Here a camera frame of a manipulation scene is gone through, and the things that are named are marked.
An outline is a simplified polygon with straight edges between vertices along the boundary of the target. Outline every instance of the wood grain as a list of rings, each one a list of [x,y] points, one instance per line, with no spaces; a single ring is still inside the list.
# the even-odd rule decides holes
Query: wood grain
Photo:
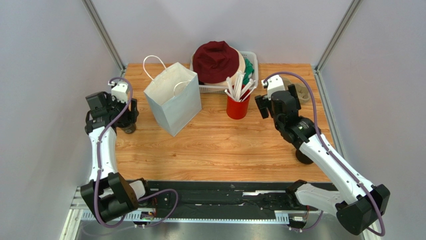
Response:
[[[147,64],[151,76],[164,68]],[[329,141],[329,126],[321,104],[314,74],[309,64],[260,64],[259,78],[278,71],[290,71],[305,78],[313,89],[318,125]],[[137,130],[118,130],[116,158],[119,172],[126,179],[174,181],[262,181],[286,182],[303,179],[328,182],[315,165],[299,163],[294,147],[275,130],[271,118],[262,119],[254,97],[266,90],[259,84],[251,95],[247,116],[233,120],[226,114],[226,95],[201,94],[202,110],[177,134],[169,135],[158,126],[144,95],[150,83],[142,64],[129,64],[125,77],[138,100]],[[288,76],[293,83],[298,80]],[[310,102],[302,104],[300,115],[314,119]]]

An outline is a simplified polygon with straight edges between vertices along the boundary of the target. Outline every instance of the gift bag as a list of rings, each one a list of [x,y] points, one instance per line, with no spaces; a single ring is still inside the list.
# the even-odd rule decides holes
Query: gift bag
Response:
[[[155,57],[165,68],[155,78],[145,70],[145,60]],[[152,79],[143,91],[158,125],[176,136],[201,110],[198,76],[179,62],[166,67],[161,59],[149,55],[143,60],[143,70]]]

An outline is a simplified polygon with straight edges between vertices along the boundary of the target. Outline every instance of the red cup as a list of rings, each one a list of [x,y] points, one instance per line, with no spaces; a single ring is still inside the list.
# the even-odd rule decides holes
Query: red cup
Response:
[[[250,90],[247,90],[241,99],[245,98]],[[239,120],[244,118],[247,115],[247,110],[249,109],[250,96],[248,96],[244,101],[234,101],[230,96],[228,97],[226,103],[226,113],[231,119]]]

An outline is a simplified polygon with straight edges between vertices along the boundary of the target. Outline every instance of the white plastic basket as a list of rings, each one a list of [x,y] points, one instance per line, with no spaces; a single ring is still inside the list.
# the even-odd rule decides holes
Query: white plastic basket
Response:
[[[251,64],[253,64],[254,72],[251,76],[251,79],[254,81],[254,86],[250,87],[250,90],[253,88],[257,88],[259,84],[259,65],[258,65],[258,58],[254,52],[251,51],[240,51],[241,55],[244,58],[247,58]],[[193,68],[193,61],[191,61],[191,65],[189,66],[189,69],[191,71],[194,70]],[[226,86],[213,86],[213,85],[198,85],[199,86],[199,92],[202,94],[225,94],[225,89],[227,89]]]

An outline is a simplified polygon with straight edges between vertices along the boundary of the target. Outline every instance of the white rope handle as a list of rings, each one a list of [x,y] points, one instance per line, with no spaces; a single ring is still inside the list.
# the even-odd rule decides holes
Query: white rope handle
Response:
[[[175,95],[175,91],[176,91],[176,87],[177,87],[179,84],[189,83],[189,82],[191,82],[191,80],[188,80],[188,81],[181,81],[181,82],[179,82],[178,84],[176,84],[176,85],[174,86],[174,88],[173,88],[173,97],[176,97],[176,95]]]
[[[148,75],[148,77],[152,80],[152,81],[154,81],[154,78],[153,77],[151,77],[151,75],[147,72],[147,70],[145,69],[145,61],[147,60],[147,58],[149,58],[149,57],[154,57],[154,58],[157,58],[158,60],[160,60],[160,62],[161,62],[161,64],[162,64],[162,66],[164,67],[164,69],[165,70],[167,70],[167,67],[166,67],[166,65],[164,65],[164,62],[163,61],[161,61],[161,59],[158,57],[158,56],[156,56],[156,55],[149,55],[149,56],[146,56],[145,57],[145,59],[143,60],[143,64],[142,64],[142,67],[143,67],[143,70],[145,71],[145,73],[146,73],[146,75]]]

